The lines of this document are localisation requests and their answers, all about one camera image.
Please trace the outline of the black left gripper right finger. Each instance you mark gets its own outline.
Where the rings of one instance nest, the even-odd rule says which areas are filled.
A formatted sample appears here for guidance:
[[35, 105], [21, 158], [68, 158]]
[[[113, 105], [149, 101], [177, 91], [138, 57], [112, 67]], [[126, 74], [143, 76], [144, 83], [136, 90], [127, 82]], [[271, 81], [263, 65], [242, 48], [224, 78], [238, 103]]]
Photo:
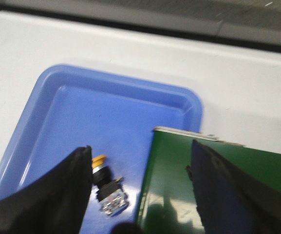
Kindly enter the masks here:
[[205, 233], [281, 234], [280, 191], [197, 140], [191, 149], [187, 171]]

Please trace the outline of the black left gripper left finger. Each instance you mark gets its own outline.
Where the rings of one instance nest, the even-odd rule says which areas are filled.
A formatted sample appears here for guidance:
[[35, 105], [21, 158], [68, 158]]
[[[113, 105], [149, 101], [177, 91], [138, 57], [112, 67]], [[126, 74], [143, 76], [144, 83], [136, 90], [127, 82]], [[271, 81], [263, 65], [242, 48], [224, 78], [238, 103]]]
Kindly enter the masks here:
[[0, 200], [0, 234], [79, 233], [92, 184], [92, 149], [78, 147], [41, 178]]

